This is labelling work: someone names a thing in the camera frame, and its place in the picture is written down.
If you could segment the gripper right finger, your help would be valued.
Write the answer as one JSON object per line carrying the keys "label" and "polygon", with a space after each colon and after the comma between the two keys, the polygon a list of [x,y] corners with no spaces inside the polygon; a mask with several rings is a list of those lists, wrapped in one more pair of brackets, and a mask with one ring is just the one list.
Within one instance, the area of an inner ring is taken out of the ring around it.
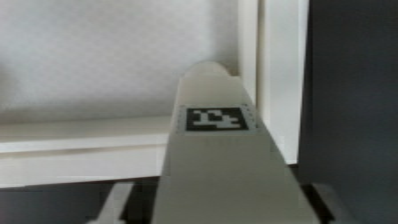
{"label": "gripper right finger", "polygon": [[344,212],[332,187],[319,183],[302,184],[300,187],[319,224],[337,224],[342,220]]}

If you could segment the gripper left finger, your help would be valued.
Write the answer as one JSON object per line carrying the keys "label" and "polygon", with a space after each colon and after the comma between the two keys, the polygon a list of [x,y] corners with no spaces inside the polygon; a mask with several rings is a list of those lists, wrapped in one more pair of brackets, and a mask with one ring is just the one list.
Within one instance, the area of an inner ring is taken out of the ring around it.
{"label": "gripper left finger", "polygon": [[88,220],[85,224],[127,224],[120,216],[135,186],[135,182],[117,182],[113,184],[95,219]]}

